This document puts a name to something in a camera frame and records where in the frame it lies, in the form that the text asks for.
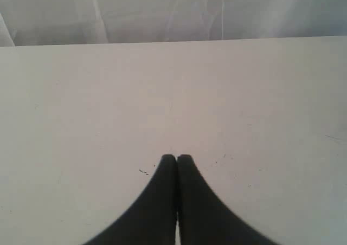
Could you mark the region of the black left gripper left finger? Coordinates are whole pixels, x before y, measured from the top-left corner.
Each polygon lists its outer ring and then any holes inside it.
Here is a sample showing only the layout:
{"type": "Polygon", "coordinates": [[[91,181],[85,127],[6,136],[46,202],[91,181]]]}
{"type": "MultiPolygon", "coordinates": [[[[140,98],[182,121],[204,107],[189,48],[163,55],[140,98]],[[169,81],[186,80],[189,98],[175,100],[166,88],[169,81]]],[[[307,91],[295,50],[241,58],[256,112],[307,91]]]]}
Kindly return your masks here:
{"type": "Polygon", "coordinates": [[[163,155],[139,197],[86,244],[175,244],[177,177],[176,158],[171,154],[163,155]]]}

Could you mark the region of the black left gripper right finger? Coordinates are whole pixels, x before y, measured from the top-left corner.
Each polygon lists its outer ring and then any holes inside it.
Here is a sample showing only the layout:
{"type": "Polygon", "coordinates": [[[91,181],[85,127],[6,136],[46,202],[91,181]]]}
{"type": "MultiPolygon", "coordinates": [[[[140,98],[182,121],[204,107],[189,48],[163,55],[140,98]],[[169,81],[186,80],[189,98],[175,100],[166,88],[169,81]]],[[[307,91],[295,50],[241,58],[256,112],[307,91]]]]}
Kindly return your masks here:
{"type": "Polygon", "coordinates": [[[177,158],[181,244],[273,244],[240,219],[215,195],[192,156],[177,158]]]}

